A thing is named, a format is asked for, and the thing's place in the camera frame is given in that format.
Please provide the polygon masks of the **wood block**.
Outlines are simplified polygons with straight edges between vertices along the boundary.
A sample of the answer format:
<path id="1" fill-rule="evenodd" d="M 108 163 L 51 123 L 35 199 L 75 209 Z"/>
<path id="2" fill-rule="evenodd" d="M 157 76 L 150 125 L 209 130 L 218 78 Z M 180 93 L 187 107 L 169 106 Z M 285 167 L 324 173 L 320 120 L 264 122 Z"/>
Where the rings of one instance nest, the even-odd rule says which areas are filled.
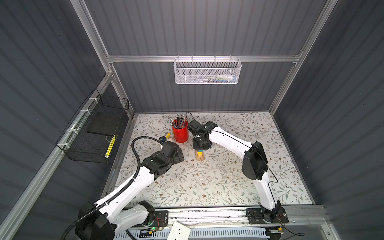
<path id="1" fill-rule="evenodd" d="M 195 154 L 196 154 L 197 161 L 204 161 L 205 160 L 204 150 L 196 150 Z"/>

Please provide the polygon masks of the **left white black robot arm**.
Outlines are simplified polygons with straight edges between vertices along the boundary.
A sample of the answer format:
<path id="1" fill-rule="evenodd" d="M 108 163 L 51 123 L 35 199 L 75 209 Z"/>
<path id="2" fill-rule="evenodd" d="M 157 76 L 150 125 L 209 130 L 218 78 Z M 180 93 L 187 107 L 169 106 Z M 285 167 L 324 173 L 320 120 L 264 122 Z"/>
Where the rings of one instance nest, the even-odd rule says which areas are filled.
<path id="1" fill-rule="evenodd" d="M 128 203 L 147 186 L 164 175 L 173 165 L 184 161 L 178 144 L 161 142 L 161 150 L 138 161 L 136 172 L 109 195 L 95 203 L 84 204 L 75 223 L 75 234 L 81 240 L 112 240 L 131 227 L 156 223 L 156 209 L 146 201 L 126 209 Z"/>

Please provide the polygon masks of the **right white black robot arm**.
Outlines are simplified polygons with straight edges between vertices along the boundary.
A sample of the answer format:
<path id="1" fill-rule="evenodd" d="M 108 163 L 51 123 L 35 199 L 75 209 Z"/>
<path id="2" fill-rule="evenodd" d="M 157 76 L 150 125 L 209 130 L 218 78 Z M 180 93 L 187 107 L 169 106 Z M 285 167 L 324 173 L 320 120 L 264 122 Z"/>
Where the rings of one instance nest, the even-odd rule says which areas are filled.
<path id="1" fill-rule="evenodd" d="M 242 172 L 254 182 L 260 197 L 261 217 L 267 223 L 286 224 L 289 222 L 281 202 L 274 197 L 270 187 L 268 160 L 260 142 L 247 142 L 241 140 L 220 128 L 213 122 L 202 125 L 193 120 L 188 130 L 194 136 L 194 150 L 208 150 L 214 143 L 228 149 L 243 160 Z"/>

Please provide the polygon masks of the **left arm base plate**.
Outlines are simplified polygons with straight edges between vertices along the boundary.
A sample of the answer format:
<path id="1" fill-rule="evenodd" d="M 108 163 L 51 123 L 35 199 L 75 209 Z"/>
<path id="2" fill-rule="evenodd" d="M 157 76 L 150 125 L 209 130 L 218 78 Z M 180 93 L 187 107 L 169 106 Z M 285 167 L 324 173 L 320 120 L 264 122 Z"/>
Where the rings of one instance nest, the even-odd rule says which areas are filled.
<path id="1" fill-rule="evenodd" d="M 138 227 L 166 227 L 168 225 L 169 211 L 155 210 L 148 212 L 147 210 L 127 210 L 130 220 L 134 225 L 132 228 Z"/>

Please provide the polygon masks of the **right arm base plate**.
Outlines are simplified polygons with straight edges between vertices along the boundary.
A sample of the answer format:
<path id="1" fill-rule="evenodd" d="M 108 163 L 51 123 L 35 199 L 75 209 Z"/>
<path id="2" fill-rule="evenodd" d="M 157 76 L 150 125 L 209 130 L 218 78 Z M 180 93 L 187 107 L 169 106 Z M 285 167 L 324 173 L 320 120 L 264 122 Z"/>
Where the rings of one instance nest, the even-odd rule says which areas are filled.
<path id="1" fill-rule="evenodd" d="M 287 224 L 289 218 L 286 210 L 281 208 L 273 209 L 272 211 L 260 208 L 248 208 L 246 209 L 246 216 L 249 224 Z"/>

